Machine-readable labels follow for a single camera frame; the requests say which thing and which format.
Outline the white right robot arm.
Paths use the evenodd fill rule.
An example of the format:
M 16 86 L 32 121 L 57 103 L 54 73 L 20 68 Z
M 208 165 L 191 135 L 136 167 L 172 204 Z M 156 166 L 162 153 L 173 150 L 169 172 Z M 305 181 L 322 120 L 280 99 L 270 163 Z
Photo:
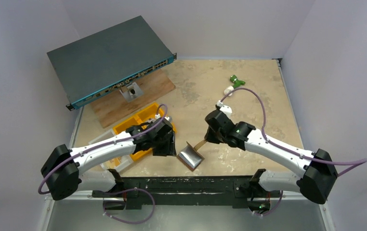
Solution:
M 289 191 L 301 193 L 316 204 L 324 204 L 338 173 L 330 164 L 328 152 L 303 150 L 276 140 L 264 138 L 261 130 L 246 122 L 233 123 L 222 111 L 214 110 L 205 117 L 208 130 L 207 142 L 224 143 L 232 148 L 239 148 L 260 154 L 289 169 L 289 172 L 273 172 L 259 169 L 253 175 L 251 187 L 263 192 Z

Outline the white bin with gold cards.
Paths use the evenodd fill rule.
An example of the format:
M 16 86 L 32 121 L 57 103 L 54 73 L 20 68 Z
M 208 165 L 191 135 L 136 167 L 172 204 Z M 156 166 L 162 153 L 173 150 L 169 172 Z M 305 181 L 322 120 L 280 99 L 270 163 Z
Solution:
M 99 135 L 98 137 L 88 142 L 88 144 L 92 145 L 97 142 L 101 142 L 106 139 L 112 138 L 114 136 L 116 136 L 116 133 L 112 129 L 109 129 L 105 131 L 103 134 Z M 114 159 L 111 159 L 107 162 L 102 163 L 101 167 L 103 169 L 115 169 L 118 173 L 120 173 L 126 170 L 128 167 L 130 167 L 133 163 L 134 161 L 132 160 L 132 158 L 129 155 L 124 155 L 124 156 L 116 157 Z

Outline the brown leather card holder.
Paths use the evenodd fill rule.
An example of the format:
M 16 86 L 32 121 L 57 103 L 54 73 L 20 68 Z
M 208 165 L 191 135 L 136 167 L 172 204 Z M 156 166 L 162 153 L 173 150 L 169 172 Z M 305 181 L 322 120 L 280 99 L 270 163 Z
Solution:
M 206 143 L 207 141 L 205 139 L 198 142 L 195 146 L 192 146 L 189 142 L 186 142 L 186 146 L 179 151 L 177 158 L 190 171 L 195 171 L 204 160 L 204 157 L 198 151 Z

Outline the yellow bin with silver cards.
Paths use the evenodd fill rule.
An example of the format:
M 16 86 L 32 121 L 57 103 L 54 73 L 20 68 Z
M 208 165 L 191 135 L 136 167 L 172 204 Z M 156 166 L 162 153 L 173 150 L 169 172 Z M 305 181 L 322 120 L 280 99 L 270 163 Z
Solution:
M 160 116 L 168 116 L 168 108 L 166 106 L 160 106 L 158 103 L 154 102 L 139 110 L 134 114 L 136 121 L 141 124 L 143 122 L 148 122 L 149 120 L 155 120 L 156 114 Z

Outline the green and white plastic fitting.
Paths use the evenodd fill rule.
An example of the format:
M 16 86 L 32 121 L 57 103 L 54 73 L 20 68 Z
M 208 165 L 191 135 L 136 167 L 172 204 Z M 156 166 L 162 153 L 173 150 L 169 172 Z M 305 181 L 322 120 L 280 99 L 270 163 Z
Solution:
M 230 93 L 231 91 L 233 91 L 235 88 L 244 86 L 246 84 L 245 81 L 240 80 L 236 75 L 231 75 L 229 78 L 230 82 L 232 83 L 232 85 L 228 86 L 225 90 L 224 90 L 224 94 L 225 95 L 229 95 L 231 96 L 232 94 Z

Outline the grey network switch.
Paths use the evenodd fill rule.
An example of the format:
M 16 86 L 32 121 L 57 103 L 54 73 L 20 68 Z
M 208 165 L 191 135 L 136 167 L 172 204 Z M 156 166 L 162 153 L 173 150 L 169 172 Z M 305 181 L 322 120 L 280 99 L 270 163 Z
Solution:
M 142 16 L 49 51 L 47 56 L 66 93 L 69 111 L 177 59 Z

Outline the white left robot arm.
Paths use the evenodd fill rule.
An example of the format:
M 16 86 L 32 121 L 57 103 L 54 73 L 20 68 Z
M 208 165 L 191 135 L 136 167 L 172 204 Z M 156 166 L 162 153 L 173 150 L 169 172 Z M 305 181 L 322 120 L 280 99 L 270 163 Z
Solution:
M 135 125 L 118 135 L 98 143 L 78 148 L 62 144 L 55 147 L 42 166 L 43 180 L 39 194 L 50 194 L 58 201 L 77 191 L 107 192 L 116 184 L 115 173 L 107 170 L 98 176 L 88 171 L 106 161 L 149 149 L 160 149 L 161 156 L 173 154 L 174 130 L 170 121 L 160 118 L 146 123 L 146 128 Z

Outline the black metal base rail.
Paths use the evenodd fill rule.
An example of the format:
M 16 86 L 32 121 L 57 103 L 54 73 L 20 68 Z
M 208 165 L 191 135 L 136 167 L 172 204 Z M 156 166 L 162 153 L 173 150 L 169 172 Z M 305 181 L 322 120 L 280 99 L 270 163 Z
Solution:
M 267 192 L 253 176 L 123 177 L 108 192 L 95 190 L 105 208 L 141 209 L 144 205 L 197 205 L 248 208 L 266 212 L 280 192 Z

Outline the plywood board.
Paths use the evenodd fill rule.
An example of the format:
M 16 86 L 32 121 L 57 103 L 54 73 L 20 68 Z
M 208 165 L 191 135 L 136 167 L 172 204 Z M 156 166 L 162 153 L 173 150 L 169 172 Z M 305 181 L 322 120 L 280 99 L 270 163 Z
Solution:
M 162 70 L 144 76 L 132 84 L 135 94 L 126 87 L 90 103 L 92 111 L 103 128 L 125 118 L 175 89 Z

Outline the grey metal bracket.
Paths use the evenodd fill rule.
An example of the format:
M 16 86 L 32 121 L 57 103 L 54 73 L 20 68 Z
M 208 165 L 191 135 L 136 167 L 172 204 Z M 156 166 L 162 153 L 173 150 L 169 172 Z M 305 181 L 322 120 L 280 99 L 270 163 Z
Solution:
M 130 103 L 135 99 L 143 96 L 144 92 L 136 82 L 132 82 L 124 87 L 121 87 L 119 92 L 124 97 L 126 102 Z

